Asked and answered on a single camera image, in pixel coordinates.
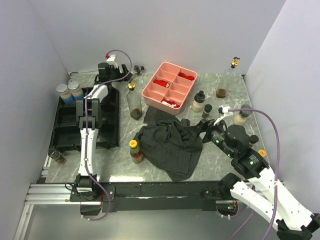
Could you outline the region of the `black cap brown powder bottle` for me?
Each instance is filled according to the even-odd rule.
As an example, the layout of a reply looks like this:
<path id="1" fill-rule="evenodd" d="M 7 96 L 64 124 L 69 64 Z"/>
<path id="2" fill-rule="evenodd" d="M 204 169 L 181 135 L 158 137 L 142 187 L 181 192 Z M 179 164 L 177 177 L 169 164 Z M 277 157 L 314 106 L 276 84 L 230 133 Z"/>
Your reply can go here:
<path id="1" fill-rule="evenodd" d="M 142 72 L 145 70 L 145 67 L 143 65 L 139 66 L 139 65 L 135 65 L 133 67 L 133 70 L 131 71 L 131 74 L 133 76 L 139 76 L 142 74 Z"/>

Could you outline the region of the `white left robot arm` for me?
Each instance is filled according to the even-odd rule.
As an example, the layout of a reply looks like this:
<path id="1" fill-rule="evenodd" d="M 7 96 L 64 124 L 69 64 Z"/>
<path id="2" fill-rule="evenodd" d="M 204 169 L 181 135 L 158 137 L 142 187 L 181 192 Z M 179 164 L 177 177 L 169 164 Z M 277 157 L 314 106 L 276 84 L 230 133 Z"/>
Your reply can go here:
<path id="1" fill-rule="evenodd" d="M 125 64 L 119 65 L 115 60 L 98 64 L 98 74 L 92 90 L 76 101 L 76 119 L 80 129 L 81 157 L 78 174 L 74 185 L 88 201 L 96 200 L 100 188 L 96 185 L 97 176 L 95 154 L 99 129 L 102 127 L 102 101 L 112 90 L 113 82 L 129 81 L 132 73 Z"/>

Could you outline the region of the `blue label spice jar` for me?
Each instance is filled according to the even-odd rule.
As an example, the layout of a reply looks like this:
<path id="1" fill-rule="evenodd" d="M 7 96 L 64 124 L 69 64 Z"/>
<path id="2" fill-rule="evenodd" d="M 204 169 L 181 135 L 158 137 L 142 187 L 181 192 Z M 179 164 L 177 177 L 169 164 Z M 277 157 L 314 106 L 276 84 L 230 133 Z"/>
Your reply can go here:
<path id="1" fill-rule="evenodd" d="M 67 87 L 75 100 L 84 98 L 85 94 L 77 81 L 71 81 Z"/>
<path id="2" fill-rule="evenodd" d="M 66 84 L 59 84 L 56 87 L 56 91 L 59 93 L 60 98 L 65 104 L 73 104 L 75 102 L 75 99 Z"/>

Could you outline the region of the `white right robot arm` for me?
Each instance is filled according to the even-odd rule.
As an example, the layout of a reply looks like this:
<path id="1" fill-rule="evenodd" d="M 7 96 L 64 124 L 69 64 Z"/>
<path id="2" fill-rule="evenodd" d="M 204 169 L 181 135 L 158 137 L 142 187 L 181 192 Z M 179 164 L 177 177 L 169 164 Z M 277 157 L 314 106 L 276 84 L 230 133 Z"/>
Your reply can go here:
<path id="1" fill-rule="evenodd" d="M 231 159 L 231 166 L 244 177 L 228 173 L 219 181 L 224 199 L 243 202 L 269 222 L 281 240 L 310 240 L 320 228 L 320 215 L 306 209 L 278 180 L 267 161 L 253 149 L 259 141 L 243 126 L 227 126 L 221 120 L 201 120 L 192 127 L 194 138 L 204 133 L 203 143 L 212 142 Z"/>

